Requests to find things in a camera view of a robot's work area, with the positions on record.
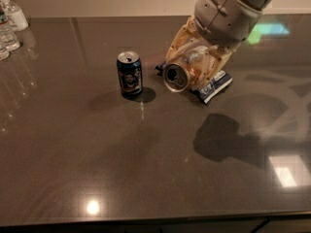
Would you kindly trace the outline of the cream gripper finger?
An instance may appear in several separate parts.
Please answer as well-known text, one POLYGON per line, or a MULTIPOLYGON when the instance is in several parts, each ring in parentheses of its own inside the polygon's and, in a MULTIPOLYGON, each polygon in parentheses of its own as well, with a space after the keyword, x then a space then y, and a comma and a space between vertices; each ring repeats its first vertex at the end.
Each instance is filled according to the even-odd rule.
POLYGON ((195 17, 191 16, 177 32, 164 58, 164 63, 168 64, 171 60, 177 58, 188 50, 195 49, 199 45, 205 46, 206 43, 197 29, 195 17))
POLYGON ((225 66, 232 55, 232 50, 219 46, 199 46, 195 50, 198 52, 198 58, 194 62, 197 78, 191 89, 199 90, 212 81, 216 74, 225 66))

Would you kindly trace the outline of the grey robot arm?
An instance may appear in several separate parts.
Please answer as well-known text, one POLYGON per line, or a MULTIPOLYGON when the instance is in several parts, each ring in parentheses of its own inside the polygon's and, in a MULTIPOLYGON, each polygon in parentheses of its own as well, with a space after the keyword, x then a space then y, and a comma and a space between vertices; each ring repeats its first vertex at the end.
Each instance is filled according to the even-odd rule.
POLYGON ((199 90, 223 69, 271 0, 197 0, 166 54, 165 85, 173 92, 199 90))

